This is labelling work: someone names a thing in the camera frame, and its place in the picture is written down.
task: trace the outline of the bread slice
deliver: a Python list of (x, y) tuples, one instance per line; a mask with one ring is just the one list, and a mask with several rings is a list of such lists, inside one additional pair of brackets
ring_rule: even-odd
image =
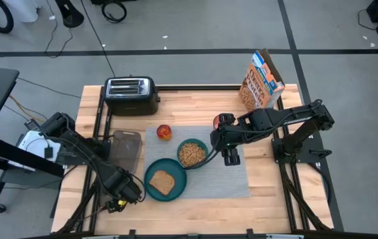
[(165, 171), (158, 170), (150, 179), (149, 184), (156, 190), (167, 196), (175, 186), (174, 178)]

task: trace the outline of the teal bowl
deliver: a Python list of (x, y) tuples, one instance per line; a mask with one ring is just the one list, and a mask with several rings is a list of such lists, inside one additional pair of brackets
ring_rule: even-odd
[(196, 143), (199, 147), (201, 147), (203, 150), (205, 150), (205, 155), (208, 155), (208, 148), (202, 141), (200, 141), (198, 139), (186, 139), (185, 141), (181, 142), (180, 145), (177, 148), (177, 158), (178, 158), (178, 162), (180, 162), (181, 166), (184, 167), (184, 165), (181, 163), (179, 152), (180, 152), (181, 148), (183, 147), (183, 145), (185, 145), (186, 143)]
[[(175, 185), (168, 195), (163, 195), (149, 184), (156, 171), (162, 170), (174, 178)], [(154, 161), (146, 170), (144, 175), (144, 187), (147, 193), (154, 199), (162, 202), (168, 202), (176, 199), (183, 193), (187, 184), (187, 175), (184, 168), (174, 159), (159, 159)]]

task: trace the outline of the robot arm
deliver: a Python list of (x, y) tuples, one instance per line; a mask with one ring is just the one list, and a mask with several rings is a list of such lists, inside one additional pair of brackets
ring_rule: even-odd
[(282, 139), (284, 152), (293, 154), (308, 136), (328, 130), (335, 123), (321, 100), (285, 110), (257, 109), (237, 118), (237, 125), (233, 125), (235, 120), (232, 114), (218, 115), (214, 119), (215, 130), (210, 134), (211, 144), (221, 152), (226, 166), (240, 164), (237, 145), (264, 139), (280, 126), (304, 122), (296, 132)]

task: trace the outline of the toaster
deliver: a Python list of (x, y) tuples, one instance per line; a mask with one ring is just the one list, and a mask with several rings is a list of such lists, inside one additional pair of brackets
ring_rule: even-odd
[(104, 101), (115, 116), (148, 116), (160, 102), (155, 83), (148, 76), (109, 78), (104, 83)]

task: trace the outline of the plate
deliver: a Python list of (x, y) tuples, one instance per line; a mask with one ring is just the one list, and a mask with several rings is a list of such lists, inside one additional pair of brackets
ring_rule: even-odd
[[(167, 196), (160, 193), (155, 187), (149, 184), (156, 171), (162, 170), (174, 178), (175, 185)], [(144, 185), (147, 193), (154, 199), (168, 202), (176, 199), (183, 193), (187, 184), (187, 175), (180, 163), (174, 159), (158, 159), (154, 161), (146, 170), (144, 175)]]

